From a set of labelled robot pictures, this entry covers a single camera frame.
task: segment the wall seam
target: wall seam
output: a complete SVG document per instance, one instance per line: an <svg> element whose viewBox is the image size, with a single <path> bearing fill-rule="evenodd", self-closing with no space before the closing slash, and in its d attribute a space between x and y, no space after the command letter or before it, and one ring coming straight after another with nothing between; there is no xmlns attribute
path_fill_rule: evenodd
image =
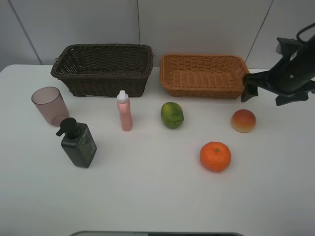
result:
<svg viewBox="0 0 315 236"><path fill-rule="evenodd" d="M35 49L33 43L32 43L32 41L31 41L31 39L30 39L28 33L26 32L26 30L25 30L25 28L24 28L24 26L23 26L23 23L22 23L22 21L21 21L19 15L18 15L18 13L16 12L16 10L15 10L15 8L14 8L14 6L13 6L11 0L7 0L7 1L8 1L8 4L9 4L11 10L13 11L13 14L15 15L15 17L16 17L16 19L17 19L19 25L20 25L20 27L22 28L22 31L24 32L24 34L25 34L25 36L26 36L26 38L27 38L29 44L31 45L31 48L32 48L33 51L34 51L34 53L35 53L35 55L36 55L36 57L37 57L38 62L42 65L43 63L42 63L42 61L41 61L41 59L40 59L40 57L39 57L39 55L38 55L38 53L37 53L37 51L36 51L36 49Z"/></svg>
<svg viewBox="0 0 315 236"><path fill-rule="evenodd" d="M268 16L268 14L269 14L269 11L270 11L272 5L274 4L274 1L275 1L275 0L272 0L272 1L271 1L271 4L270 4L270 6L269 6L269 8L268 8L268 11L267 11L267 13L266 13L266 15L265 15L265 17L264 17L262 23L261 23L261 26L260 26L260 28L259 28L259 30L258 30L258 33L257 33L255 39L254 39L254 42L252 43L251 49L250 49L250 51L248 52L248 55L247 55L247 57L246 57L245 62L247 62L247 59L248 59L248 57L250 56L250 54L251 54L251 52L252 52L252 48L254 47L254 44L255 44L255 42L256 42L258 36L259 36L259 33L260 33L260 31L261 31L263 25L265 24L265 21L266 21L266 19L267 19L267 16Z"/></svg>
<svg viewBox="0 0 315 236"><path fill-rule="evenodd" d="M141 39L140 39L139 0L137 0L137 10L138 10L138 33L139 33L139 44L141 44Z"/></svg>

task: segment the dark brown wicker basket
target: dark brown wicker basket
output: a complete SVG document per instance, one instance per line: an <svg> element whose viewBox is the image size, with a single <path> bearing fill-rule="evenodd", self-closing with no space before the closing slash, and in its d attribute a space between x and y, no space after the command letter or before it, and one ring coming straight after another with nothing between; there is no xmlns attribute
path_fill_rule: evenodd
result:
<svg viewBox="0 0 315 236"><path fill-rule="evenodd" d="M140 97L153 67L152 49L136 44L75 44L57 58L51 75L78 97Z"/></svg>

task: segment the pink spray bottle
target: pink spray bottle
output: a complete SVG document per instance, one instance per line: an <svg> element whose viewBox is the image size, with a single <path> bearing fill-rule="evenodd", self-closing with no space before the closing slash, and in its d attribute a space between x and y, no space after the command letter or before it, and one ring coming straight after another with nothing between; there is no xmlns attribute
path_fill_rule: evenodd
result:
<svg viewBox="0 0 315 236"><path fill-rule="evenodd" d="M130 100L124 90L121 90L117 96L117 107L123 131L130 131L132 129Z"/></svg>

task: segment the bottle label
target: bottle label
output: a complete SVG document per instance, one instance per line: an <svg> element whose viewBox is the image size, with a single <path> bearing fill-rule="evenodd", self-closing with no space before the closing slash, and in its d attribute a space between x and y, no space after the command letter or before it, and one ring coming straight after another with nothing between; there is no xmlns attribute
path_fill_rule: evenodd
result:
<svg viewBox="0 0 315 236"><path fill-rule="evenodd" d="M96 151L96 145L91 137L88 129L84 131L78 145L79 151L82 153L87 163L90 163Z"/></svg>

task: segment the white wall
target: white wall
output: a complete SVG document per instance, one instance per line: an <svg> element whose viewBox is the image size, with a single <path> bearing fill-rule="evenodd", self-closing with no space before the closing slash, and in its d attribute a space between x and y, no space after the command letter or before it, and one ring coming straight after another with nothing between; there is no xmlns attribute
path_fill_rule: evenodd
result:
<svg viewBox="0 0 315 236"><path fill-rule="evenodd" d="M315 22L314 9L313 0L0 0L0 70L39 64L35 52L53 64L70 44L139 42L152 47L154 66L179 52L234 54L268 69L281 58L276 38Z"/></svg>
<svg viewBox="0 0 315 236"><path fill-rule="evenodd" d="M11 0L43 64L76 43L139 43L137 0Z"/></svg>
<svg viewBox="0 0 315 236"><path fill-rule="evenodd" d="M246 59L272 0L139 0L140 42L166 53Z"/></svg>
<svg viewBox="0 0 315 236"><path fill-rule="evenodd" d="M277 37L295 38L302 28L315 22L314 0L275 0L247 60L254 69L270 69L281 55L276 53ZM315 30L301 35L309 39Z"/></svg>
<svg viewBox="0 0 315 236"><path fill-rule="evenodd" d="M11 64L39 64L8 1L0 0L0 71Z"/></svg>

